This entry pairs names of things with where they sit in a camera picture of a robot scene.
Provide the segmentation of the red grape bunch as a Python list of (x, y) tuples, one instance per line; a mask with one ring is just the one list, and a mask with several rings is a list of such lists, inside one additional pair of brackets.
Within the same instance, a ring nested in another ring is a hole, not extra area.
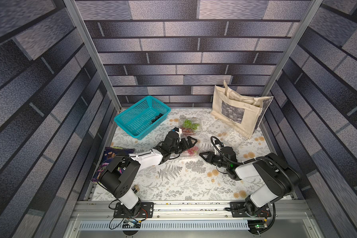
[(196, 130), (193, 130), (193, 129), (191, 129), (191, 128), (183, 128), (182, 129), (182, 133), (183, 133), (183, 135), (185, 135), (185, 136), (192, 136), (192, 135), (196, 135)]
[(195, 156), (198, 154), (199, 148), (197, 146), (192, 147), (191, 149), (189, 149), (187, 151), (188, 155), (191, 156)]

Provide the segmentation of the green grape bunch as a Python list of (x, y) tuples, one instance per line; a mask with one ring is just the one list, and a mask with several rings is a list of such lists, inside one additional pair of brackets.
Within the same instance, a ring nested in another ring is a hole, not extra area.
[(182, 124), (182, 127), (183, 128), (191, 128), (193, 130), (198, 130), (200, 124), (199, 123), (195, 123), (189, 119), (185, 119), (183, 124)]

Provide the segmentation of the clear clamshell container front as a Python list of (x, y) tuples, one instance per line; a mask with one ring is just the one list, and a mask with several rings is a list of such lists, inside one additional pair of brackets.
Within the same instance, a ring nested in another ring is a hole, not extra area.
[(200, 134), (203, 132), (202, 120), (197, 117), (180, 117), (179, 128), (184, 137)]

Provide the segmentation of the clear clamshell container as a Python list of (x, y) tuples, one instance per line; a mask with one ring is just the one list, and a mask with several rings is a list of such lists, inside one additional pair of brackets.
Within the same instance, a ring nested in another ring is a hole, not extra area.
[(180, 117), (179, 128), (184, 137), (200, 134), (203, 132), (202, 120), (197, 117)]
[(208, 143), (205, 142), (204, 140), (198, 140), (194, 147), (183, 152), (179, 158), (180, 159), (194, 159), (194, 158), (199, 157), (200, 153), (206, 152), (208, 150), (209, 150)]

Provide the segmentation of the teal plastic basket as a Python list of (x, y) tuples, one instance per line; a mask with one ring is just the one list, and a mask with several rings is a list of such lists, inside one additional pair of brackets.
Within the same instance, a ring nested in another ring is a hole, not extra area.
[[(155, 97), (146, 96), (114, 118), (114, 122), (128, 135), (141, 140), (159, 126), (171, 112), (171, 108)], [(163, 116), (151, 123), (160, 113)]]

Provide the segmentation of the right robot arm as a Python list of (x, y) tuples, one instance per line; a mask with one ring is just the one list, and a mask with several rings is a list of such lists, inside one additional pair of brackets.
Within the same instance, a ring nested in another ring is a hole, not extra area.
[(207, 163), (224, 168), (233, 180), (261, 177), (264, 184), (247, 196), (243, 205), (231, 205), (227, 211), (248, 216), (257, 216), (267, 204), (274, 203), (291, 194), (300, 182), (300, 175), (281, 157), (274, 153), (238, 162), (232, 147), (216, 146), (214, 151), (199, 154)]

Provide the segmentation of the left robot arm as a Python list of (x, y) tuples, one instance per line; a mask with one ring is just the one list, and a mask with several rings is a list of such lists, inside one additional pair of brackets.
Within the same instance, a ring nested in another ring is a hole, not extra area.
[(164, 141), (149, 151), (139, 154), (119, 153), (99, 173), (99, 185), (120, 202), (125, 214), (134, 217), (141, 210), (141, 200), (132, 190), (139, 171), (161, 165), (172, 159), (172, 155), (180, 156), (197, 144), (197, 139), (191, 136), (182, 138), (181, 134), (180, 128), (174, 128), (168, 132)]

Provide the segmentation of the black grape bunch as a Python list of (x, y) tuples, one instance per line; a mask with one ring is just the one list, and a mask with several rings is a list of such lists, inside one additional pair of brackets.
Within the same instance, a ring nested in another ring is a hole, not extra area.
[(161, 117), (163, 116), (162, 113), (160, 113), (159, 115), (157, 115), (154, 119), (151, 120), (151, 123), (155, 123), (157, 120), (159, 120)]

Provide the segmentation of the floral tablecloth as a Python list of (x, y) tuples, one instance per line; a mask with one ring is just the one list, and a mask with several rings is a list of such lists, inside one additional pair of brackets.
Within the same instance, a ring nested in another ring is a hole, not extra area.
[[(197, 117), (202, 120), (203, 132), (194, 135), (197, 140), (208, 143), (213, 150), (211, 136), (219, 138), (236, 152), (238, 161), (264, 156), (270, 153), (266, 137), (257, 129), (250, 139), (214, 117), (211, 109), (173, 108), (167, 119), (144, 139), (137, 140), (116, 127), (110, 143), (115, 147), (134, 148), (136, 153), (148, 151), (163, 141), (170, 129), (179, 125), (180, 117)], [(137, 195), (141, 200), (242, 200), (263, 185), (261, 177), (235, 181), (225, 169), (206, 163), (200, 156), (194, 159), (179, 157), (162, 165), (143, 169), (136, 176), (133, 185), (138, 185)]]

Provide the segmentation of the beige canvas tote bag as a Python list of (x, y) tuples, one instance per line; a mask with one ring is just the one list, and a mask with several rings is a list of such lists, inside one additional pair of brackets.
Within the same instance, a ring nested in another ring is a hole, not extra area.
[(273, 96), (240, 95), (224, 82), (223, 87), (214, 87), (211, 114), (244, 137), (251, 138), (273, 99)]

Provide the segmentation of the small bottle beige cap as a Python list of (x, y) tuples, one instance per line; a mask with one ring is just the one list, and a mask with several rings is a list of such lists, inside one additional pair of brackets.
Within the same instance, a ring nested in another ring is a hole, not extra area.
[(139, 192), (139, 187), (138, 187), (138, 185), (134, 185), (133, 187), (132, 187), (132, 191), (134, 192), (134, 193), (137, 193), (137, 192)]

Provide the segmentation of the purple snack bag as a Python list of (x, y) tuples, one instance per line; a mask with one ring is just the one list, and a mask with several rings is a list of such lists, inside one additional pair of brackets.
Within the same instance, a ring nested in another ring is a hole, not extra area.
[(95, 171), (91, 182), (97, 183), (99, 180), (100, 174), (106, 169), (106, 167), (113, 161), (113, 159), (120, 155), (124, 154), (133, 154), (135, 152), (134, 148), (123, 148), (123, 147), (106, 147), (103, 156), (102, 156), (102, 161), (100, 162), (100, 165), (98, 169)]

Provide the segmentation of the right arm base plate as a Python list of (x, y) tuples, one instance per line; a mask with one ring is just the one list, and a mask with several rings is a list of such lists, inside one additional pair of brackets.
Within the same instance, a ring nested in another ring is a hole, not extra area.
[(269, 218), (272, 216), (267, 204), (258, 208), (250, 202), (246, 205), (244, 201), (230, 202), (230, 207), (226, 207), (225, 210), (231, 212), (233, 218)]

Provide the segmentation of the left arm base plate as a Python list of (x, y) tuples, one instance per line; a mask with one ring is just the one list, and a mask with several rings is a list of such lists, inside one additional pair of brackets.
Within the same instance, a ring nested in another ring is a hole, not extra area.
[(128, 209), (122, 203), (117, 203), (114, 210), (114, 218), (140, 218), (148, 219), (153, 217), (154, 211), (153, 202), (138, 202), (133, 209)]

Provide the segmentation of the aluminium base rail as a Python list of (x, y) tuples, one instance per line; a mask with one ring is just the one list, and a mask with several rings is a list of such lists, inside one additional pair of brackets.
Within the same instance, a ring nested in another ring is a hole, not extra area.
[(304, 200), (280, 200), (256, 217), (233, 215), (229, 201), (155, 201), (152, 217), (131, 226), (126, 218), (114, 218), (108, 201), (78, 202), (64, 238), (252, 238), (250, 229), (260, 226), (257, 238), (322, 238)]

